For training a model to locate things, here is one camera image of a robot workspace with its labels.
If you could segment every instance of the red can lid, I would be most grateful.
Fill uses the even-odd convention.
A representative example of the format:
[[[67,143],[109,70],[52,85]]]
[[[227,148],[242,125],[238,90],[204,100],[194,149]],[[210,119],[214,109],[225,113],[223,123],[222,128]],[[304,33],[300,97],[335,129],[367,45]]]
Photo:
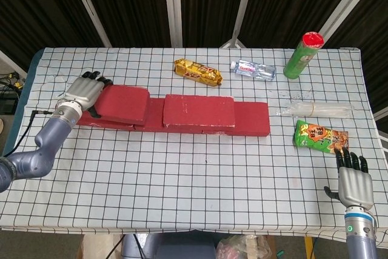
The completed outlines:
[[[305,33],[302,37],[302,42],[304,45],[316,49],[320,49],[324,44],[323,37],[316,32]]]

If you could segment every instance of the plastic bag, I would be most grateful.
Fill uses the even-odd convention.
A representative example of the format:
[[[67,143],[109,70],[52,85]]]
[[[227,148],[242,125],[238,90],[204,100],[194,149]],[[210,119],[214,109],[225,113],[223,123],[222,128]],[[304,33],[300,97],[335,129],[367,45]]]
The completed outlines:
[[[216,259],[268,259],[271,254],[265,236],[235,235],[218,243]]]
[[[282,116],[312,116],[315,118],[351,118],[350,103],[308,103],[304,101],[291,103],[282,109]]]

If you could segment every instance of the snack bag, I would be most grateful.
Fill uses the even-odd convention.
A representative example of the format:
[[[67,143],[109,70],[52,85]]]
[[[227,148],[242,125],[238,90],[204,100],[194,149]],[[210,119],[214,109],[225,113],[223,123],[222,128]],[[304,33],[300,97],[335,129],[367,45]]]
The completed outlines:
[[[176,60],[174,65],[175,73],[180,76],[210,86],[221,85],[222,76],[217,69],[206,67],[205,65],[186,59]]]
[[[296,122],[294,135],[296,147],[309,147],[326,153],[334,153],[334,149],[342,151],[342,147],[349,148],[347,132],[327,129],[317,124],[305,121]]]

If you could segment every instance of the grid tablecloth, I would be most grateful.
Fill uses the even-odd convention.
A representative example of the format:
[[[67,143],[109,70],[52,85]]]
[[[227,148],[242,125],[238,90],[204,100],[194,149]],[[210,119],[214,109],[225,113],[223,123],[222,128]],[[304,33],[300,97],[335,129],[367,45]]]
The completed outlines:
[[[351,150],[367,159],[375,192],[371,211],[379,223],[377,241],[388,247],[388,172],[366,95],[360,51],[320,50],[299,79],[288,80],[283,67],[292,52],[46,48],[20,132],[31,110],[53,109],[82,72],[99,70],[115,84],[148,88],[151,97],[175,93],[266,102],[271,134],[257,138],[76,126],[46,177],[14,181],[0,194],[0,226],[66,233],[203,229],[343,240],[345,208],[323,191],[326,185],[338,189],[335,157],[296,148],[292,140],[297,118],[278,112],[301,99],[350,101],[352,118],[305,120],[348,131]],[[180,58],[219,69],[222,85],[207,87],[176,75],[173,61]],[[239,59],[275,66],[275,81],[230,73],[230,62]],[[35,118],[19,150],[35,149],[34,136],[47,119]]]

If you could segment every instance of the pringles can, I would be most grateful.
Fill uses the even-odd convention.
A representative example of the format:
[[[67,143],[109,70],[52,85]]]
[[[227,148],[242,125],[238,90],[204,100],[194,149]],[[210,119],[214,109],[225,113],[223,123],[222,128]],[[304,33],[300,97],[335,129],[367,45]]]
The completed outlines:
[[[285,66],[283,74],[288,79],[297,79],[323,44],[323,37],[319,33],[305,33]]]

